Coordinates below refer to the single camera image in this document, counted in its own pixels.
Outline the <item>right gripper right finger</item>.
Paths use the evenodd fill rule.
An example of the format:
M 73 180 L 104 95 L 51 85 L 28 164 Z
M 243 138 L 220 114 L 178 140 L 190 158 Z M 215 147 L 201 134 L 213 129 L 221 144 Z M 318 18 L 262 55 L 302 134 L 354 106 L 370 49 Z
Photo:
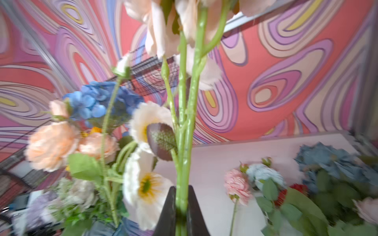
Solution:
M 189 185 L 187 209 L 188 236 L 210 236 L 194 188 Z

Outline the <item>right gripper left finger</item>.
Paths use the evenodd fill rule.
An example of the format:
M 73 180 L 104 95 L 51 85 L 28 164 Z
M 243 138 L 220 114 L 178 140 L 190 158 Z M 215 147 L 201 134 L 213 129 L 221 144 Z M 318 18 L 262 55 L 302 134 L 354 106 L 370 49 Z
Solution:
M 153 236 L 175 236 L 176 187 L 170 187 Z

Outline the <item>white yellow-centred poppy stem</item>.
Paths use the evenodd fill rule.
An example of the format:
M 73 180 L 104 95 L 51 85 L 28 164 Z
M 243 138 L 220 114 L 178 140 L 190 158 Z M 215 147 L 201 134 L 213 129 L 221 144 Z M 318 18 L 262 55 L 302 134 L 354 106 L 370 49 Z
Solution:
M 156 154 L 153 153 L 149 128 L 167 125 L 171 128 L 169 110 L 153 102 L 144 102 L 139 96 L 122 86 L 124 79 L 131 77 L 130 55 L 126 54 L 117 64 L 115 82 L 105 81 L 99 85 L 105 93 L 105 114 L 102 132 L 99 133 L 99 161 L 102 166 L 103 185 L 110 206 L 110 216 L 119 226 L 123 210 L 118 204 L 125 201 L 135 211 L 142 230 L 155 228 L 162 211 L 163 199 L 167 196 L 171 181 L 154 172 Z M 119 127 L 130 121 L 132 141 L 123 148 L 111 135 L 111 126 Z

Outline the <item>white purple mixed bouquet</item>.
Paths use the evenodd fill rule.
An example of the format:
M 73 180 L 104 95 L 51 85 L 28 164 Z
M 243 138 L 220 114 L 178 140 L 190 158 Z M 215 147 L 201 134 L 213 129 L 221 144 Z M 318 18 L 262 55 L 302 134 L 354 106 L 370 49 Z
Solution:
M 64 236 L 89 235 L 115 231 L 129 216 L 117 183 L 112 191 L 107 181 L 93 182 L 62 178 L 32 201 L 26 213 L 26 228 L 34 236 L 48 236 L 60 230 Z

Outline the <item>orange poppy flower stem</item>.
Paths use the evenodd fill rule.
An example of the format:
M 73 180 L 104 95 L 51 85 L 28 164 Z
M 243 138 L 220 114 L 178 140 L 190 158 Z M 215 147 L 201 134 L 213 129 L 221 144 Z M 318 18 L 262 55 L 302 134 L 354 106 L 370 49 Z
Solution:
M 81 131 L 81 137 L 86 138 L 93 133 L 102 133 L 102 129 L 99 127 L 93 127 L 90 130 L 87 129 L 87 130 Z

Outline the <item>cream rose flower stem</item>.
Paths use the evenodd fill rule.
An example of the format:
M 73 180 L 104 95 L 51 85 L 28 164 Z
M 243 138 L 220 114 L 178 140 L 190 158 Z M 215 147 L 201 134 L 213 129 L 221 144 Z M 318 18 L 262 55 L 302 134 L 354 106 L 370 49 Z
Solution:
M 37 170 L 54 172 L 66 166 L 68 156 L 74 153 L 87 154 L 100 160 L 101 129 L 95 127 L 90 132 L 80 131 L 68 121 L 68 105 L 63 101 L 50 101 L 49 107 L 55 121 L 38 128 L 29 137 L 24 151 L 31 166 Z

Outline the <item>blue hydrangea flower stem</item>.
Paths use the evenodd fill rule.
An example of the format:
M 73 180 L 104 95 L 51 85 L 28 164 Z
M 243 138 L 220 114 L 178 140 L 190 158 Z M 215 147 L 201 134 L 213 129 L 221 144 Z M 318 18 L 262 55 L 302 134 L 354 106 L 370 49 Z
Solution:
M 63 100 L 69 104 L 70 119 L 83 123 L 87 128 L 101 128 L 116 82 L 92 81 L 79 91 L 68 93 Z M 109 117 L 108 129 L 115 129 L 129 122 L 144 98 L 125 86 L 117 90 Z

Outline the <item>peach rose flower stem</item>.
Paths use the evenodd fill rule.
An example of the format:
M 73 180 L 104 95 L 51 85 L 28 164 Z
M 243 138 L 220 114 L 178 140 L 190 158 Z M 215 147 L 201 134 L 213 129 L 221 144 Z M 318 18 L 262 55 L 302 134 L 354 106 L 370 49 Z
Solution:
M 125 1 L 129 17 L 145 23 L 153 31 L 146 50 L 163 58 L 171 54 L 173 38 L 180 42 L 179 108 L 172 112 L 179 164 L 176 186 L 175 234 L 188 233 L 188 191 L 197 113 L 200 75 L 208 53 L 221 41 L 227 21 L 235 14 L 260 14 L 273 1 Z

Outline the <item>blue purple glass vase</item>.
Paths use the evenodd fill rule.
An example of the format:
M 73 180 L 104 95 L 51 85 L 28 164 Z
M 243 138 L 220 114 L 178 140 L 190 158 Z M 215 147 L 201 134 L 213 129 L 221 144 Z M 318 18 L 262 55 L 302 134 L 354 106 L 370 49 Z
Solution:
M 136 222 L 123 218 L 117 228 L 113 223 L 96 221 L 83 236 L 152 236 L 153 234 L 154 231 L 143 231 Z

